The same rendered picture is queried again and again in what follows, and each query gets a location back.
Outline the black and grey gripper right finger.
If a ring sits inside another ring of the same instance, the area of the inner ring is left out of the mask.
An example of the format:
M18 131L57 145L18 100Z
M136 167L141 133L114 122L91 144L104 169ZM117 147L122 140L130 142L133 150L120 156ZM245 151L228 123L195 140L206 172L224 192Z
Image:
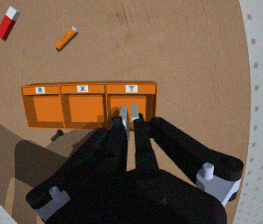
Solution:
M197 188L217 198L223 206L239 189L243 162L209 149L161 117L146 122L137 104L131 104L135 138L136 195L141 211L156 216L167 207L166 189L150 138ZM196 177L197 176L197 177Z

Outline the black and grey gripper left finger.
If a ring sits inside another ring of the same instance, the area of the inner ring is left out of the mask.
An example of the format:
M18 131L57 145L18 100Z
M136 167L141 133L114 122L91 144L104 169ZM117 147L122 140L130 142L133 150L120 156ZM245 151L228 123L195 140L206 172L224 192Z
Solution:
M111 122L112 129L96 130L51 177L26 195L44 223L83 188L78 205L86 219L96 222L108 215L115 173L127 169L130 119L126 105Z

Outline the orange rack of bins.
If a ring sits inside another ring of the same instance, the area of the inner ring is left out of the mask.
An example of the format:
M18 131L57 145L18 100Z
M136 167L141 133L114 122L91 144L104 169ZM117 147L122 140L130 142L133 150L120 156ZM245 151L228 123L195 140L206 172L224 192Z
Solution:
M111 118L127 105L130 132L134 132L132 103L137 103L145 121L156 116L158 84L154 81L38 83L20 89L28 128L110 130Z

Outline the red and white eraser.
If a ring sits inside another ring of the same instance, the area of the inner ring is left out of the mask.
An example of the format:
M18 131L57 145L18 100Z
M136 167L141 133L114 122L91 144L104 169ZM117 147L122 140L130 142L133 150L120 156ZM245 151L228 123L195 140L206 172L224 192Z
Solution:
M17 21L21 13L13 7L9 7L6 15L4 16L0 24L0 37L2 39L7 39L15 22Z

